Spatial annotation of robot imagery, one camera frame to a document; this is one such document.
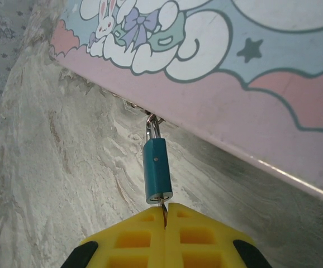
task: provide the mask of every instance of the purple bow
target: purple bow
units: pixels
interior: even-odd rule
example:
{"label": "purple bow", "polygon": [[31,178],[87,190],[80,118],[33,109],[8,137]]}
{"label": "purple bow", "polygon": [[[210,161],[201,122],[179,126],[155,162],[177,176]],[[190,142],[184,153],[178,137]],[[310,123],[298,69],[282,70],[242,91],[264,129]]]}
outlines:
{"label": "purple bow", "polygon": [[126,33],[121,37],[121,39],[126,43],[126,50],[132,43],[135,36],[136,39],[132,51],[146,43],[146,30],[151,32],[155,30],[156,23],[158,21],[158,12],[159,10],[155,10],[146,17],[141,16],[139,14],[139,10],[135,7],[129,12],[124,24],[124,30]]}

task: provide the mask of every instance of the black rubber edge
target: black rubber edge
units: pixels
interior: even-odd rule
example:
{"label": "black rubber edge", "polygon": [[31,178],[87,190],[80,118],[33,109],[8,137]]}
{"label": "black rubber edge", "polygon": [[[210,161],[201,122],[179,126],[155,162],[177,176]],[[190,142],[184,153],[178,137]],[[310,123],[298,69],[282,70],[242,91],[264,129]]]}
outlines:
{"label": "black rubber edge", "polygon": [[243,240],[234,240],[233,243],[247,268],[272,268],[255,246]]}
{"label": "black rubber edge", "polygon": [[86,268],[98,248],[96,241],[90,241],[76,247],[61,268]]}

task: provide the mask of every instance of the pastel cartoon print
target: pastel cartoon print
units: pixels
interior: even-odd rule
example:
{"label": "pastel cartoon print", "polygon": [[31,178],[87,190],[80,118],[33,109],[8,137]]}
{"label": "pastel cartoon print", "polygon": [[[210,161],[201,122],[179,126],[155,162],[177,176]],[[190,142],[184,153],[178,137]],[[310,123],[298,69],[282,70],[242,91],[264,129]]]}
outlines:
{"label": "pastel cartoon print", "polygon": [[[323,132],[314,119],[323,108],[312,108],[323,99],[315,86],[323,81],[323,0],[69,0],[61,19],[89,57],[176,83],[227,73],[285,103],[300,130]],[[273,84],[280,79],[292,92]],[[309,89],[295,102],[304,94],[298,84]],[[322,116],[311,120],[314,111]]]}

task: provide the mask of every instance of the star illustration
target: star illustration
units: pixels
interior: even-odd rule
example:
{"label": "star illustration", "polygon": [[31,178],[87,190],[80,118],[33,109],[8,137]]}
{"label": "star illustration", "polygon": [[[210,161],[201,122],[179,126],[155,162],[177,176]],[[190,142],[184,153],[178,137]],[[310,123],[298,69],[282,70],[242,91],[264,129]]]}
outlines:
{"label": "star illustration", "polygon": [[260,46],[263,39],[253,42],[251,38],[247,38],[245,42],[245,47],[237,52],[237,56],[245,57],[245,63],[248,63],[253,58],[260,58],[262,54],[260,52]]}

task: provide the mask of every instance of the yellow plastic object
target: yellow plastic object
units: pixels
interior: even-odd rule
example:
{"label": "yellow plastic object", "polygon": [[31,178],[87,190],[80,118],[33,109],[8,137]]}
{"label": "yellow plastic object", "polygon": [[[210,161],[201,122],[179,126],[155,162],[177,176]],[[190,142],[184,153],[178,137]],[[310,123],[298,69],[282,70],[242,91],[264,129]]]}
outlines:
{"label": "yellow plastic object", "polygon": [[232,243],[234,240],[254,245],[246,234],[184,205],[170,203],[164,267],[246,268]]}
{"label": "yellow plastic object", "polygon": [[161,207],[149,208],[85,239],[98,248],[87,268],[246,268],[234,240],[253,240],[214,219],[170,203],[167,227]]}

